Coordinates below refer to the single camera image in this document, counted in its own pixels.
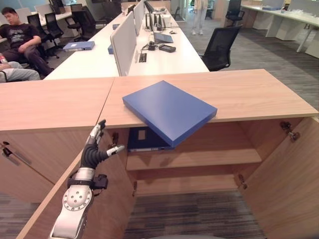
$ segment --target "black t-shirt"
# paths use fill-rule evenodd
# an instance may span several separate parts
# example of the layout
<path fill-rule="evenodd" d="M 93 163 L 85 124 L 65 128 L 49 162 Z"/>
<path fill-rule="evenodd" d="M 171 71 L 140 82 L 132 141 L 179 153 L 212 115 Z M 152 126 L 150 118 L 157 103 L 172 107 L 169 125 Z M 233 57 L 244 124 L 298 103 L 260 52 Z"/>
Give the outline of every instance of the black t-shirt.
<path fill-rule="evenodd" d="M 22 44 L 33 39 L 34 36 L 38 36 L 39 32 L 35 26 L 31 24 L 21 25 L 3 25 L 0 27 L 0 35 L 7 38 L 11 48 L 18 48 Z"/>

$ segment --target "robotic hand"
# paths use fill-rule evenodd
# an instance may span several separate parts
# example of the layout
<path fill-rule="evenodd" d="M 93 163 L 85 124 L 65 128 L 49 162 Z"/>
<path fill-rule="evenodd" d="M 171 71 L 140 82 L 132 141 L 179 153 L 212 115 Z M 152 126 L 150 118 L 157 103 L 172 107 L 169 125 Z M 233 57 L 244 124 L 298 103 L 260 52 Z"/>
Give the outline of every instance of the robotic hand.
<path fill-rule="evenodd" d="M 62 198 L 62 210 L 55 221 L 49 239 L 80 239 L 87 222 L 87 212 L 93 203 L 96 189 L 106 189 L 108 179 L 100 174 L 94 177 L 97 165 L 124 149 L 117 145 L 106 152 L 98 151 L 103 135 L 105 120 L 99 122 L 91 131 L 81 156 L 81 166 L 68 180 L 68 189 Z"/>

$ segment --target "man sitting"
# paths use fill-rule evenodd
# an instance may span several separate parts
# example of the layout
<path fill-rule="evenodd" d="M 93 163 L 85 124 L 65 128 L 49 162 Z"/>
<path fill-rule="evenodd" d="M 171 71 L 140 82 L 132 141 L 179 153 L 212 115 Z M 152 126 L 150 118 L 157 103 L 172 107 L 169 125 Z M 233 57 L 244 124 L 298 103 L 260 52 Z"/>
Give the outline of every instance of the man sitting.
<path fill-rule="evenodd" d="M 39 73 L 34 70 L 24 69 L 18 62 L 11 61 L 8 64 L 0 64 L 0 83 L 15 80 L 37 81 Z"/>
<path fill-rule="evenodd" d="M 7 61 L 19 61 L 25 56 L 43 76 L 50 74 L 52 69 L 36 49 L 37 45 L 41 44 L 41 38 L 35 26 L 21 23 L 18 14 L 11 7 L 2 9 L 2 14 L 10 24 L 0 27 L 0 35 L 7 38 L 11 46 L 11 49 L 3 52 Z"/>

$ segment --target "dark pants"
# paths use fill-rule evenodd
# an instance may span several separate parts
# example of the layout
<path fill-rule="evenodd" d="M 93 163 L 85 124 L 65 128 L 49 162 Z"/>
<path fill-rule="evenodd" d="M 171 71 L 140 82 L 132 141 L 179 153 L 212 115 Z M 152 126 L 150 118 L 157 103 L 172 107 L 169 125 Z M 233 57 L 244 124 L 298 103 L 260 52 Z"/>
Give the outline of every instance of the dark pants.
<path fill-rule="evenodd" d="M 12 48 L 5 52 L 3 52 L 6 60 L 9 61 L 17 61 L 23 59 L 23 56 L 28 60 L 29 63 L 33 64 L 36 69 L 44 76 L 47 76 L 52 72 L 52 69 L 48 66 L 48 64 L 41 58 L 40 52 L 36 49 L 36 46 L 28 47 L 24 53 L 20 53 L 18 48 Z"/>

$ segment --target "metal hinge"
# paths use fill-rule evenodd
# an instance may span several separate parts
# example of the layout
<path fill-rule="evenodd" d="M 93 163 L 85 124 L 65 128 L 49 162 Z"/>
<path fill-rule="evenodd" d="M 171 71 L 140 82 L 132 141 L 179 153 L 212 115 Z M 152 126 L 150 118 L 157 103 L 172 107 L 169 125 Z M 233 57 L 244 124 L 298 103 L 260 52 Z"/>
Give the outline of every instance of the metal hinge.
<path fill-rule="evenodd" d="M 115 147 L 119 142 L 119 133 L 112 134 L 112 144 L 109 144 L 109 149 Z"/>
<path fill-rule="evenodd" d="M 133 197 L 135 196 L 137 189 L 138 189 L 138 182 L 135 181 L 133 184 L 133 193 L 132 193 Z"/>
<path fill-rule="evenodd" d="M 292 132 L 291 123 L 289 122 L 285 122 L 285 121 L 280 122 L 280 127 L 283 129 L 283 131 L 286 132 L 287 135 L 290 136 L 290 140 L 292 143 L 297 141 L 297 139 L 299 139 L 301 136 L 299 132 Z"/>
<path fill-rule="evenodd" d="M 248 185 L 245 183 L 244 176 L 241 174 L 238 174 L 238 178 L 239 178 L 240 184 L 243 185 L 243 189 L 247 189 Z"/>

